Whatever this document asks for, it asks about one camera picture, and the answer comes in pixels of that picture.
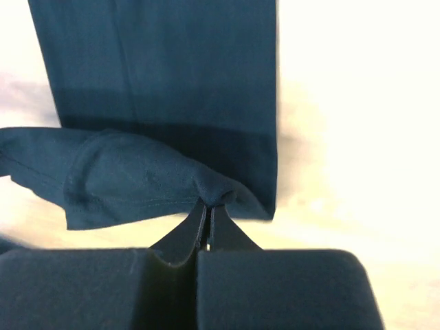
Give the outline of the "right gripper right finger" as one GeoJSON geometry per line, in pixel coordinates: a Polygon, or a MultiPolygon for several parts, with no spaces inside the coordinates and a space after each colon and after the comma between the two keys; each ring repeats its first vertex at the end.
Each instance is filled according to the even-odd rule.
{"type": "Polygon", "coordinates": [[[197,257],[199,329],[382,329],[363,265],[344,250],[263,250],[223,206],[197,257]]]}

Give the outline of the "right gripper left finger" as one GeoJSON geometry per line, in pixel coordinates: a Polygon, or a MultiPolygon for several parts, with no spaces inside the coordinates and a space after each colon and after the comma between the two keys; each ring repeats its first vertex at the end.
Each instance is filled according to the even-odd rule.
{"type": "Polygon", "coordinates": [[[197,203],[150,248],[44,250],[1,240],[2,329],[194,329],[197,203]]]}

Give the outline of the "black t-shirt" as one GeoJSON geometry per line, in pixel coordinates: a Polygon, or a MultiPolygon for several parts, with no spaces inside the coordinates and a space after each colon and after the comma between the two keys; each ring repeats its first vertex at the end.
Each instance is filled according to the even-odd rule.
{"type": "Polygon", "coordinates": [[[31,1],[60,120],[1,130],[1,174],[70,230],[276,209],[275,1],[31,1]]]}

